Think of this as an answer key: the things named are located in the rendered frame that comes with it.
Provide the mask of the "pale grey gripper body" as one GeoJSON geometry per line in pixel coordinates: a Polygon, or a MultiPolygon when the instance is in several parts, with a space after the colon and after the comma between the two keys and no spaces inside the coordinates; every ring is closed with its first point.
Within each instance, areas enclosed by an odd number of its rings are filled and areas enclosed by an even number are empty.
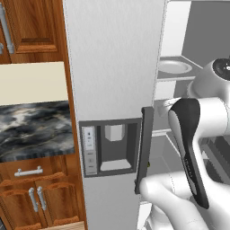
{"type": "Polygon", "coordinates": [[[168,99],[164,101],[161,105],[159,105],[157,107],[159,116],[164,116],[179,99],[180,98],[168,99]]]}

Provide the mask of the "white fridge door with dispenser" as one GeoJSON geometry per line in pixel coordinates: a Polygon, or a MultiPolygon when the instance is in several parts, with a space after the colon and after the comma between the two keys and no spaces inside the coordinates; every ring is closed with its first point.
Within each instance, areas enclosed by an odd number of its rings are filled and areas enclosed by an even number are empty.
{"type": "Polygon", "coordinates": [[[167,0],[63,0],[88,230],[137,230],[143,107],[167,0]]]}

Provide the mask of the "white plate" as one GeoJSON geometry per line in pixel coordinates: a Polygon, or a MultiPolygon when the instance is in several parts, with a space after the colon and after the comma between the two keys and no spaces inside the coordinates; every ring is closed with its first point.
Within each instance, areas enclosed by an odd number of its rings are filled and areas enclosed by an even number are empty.
{"type": "Polygon", "coordinates": [[[176,60],[161,60],[159,63],[159,70],[167,74],[186,74],[191,69],[191,65],[176,60]]]}

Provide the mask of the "wooden drawer front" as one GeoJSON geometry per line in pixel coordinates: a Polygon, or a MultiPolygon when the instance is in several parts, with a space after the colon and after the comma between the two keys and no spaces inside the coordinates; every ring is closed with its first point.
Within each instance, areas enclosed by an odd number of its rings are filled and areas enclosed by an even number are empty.
{"type": "Polygon", "coordinates": [[[50,176],[68,176],[79,173],[78,160],[75,155],[57,155],[16,162],[0,163],[0,184],[19,180],[37,180],[50,176]],[[18,169],[36,170],[41,166],[43,173],[30,176],[15,177],[18,169]]]}

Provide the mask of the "wooden base cupboard door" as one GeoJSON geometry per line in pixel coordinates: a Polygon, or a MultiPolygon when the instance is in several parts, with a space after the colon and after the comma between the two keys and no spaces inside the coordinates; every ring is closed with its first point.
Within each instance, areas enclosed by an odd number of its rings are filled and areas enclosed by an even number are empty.
{"type": "Polygon", "coordinates": [[[0,207],[13,230],[38,230],[41,223],[33,208],[29,188],[0,189],[0,207]]]}
{"type": "Polygon", "coordinates": [[[69,181],[39,181],[47,209],[43,211],[48,227],[62,226],[80,221],[75,185],[69,181]]]}

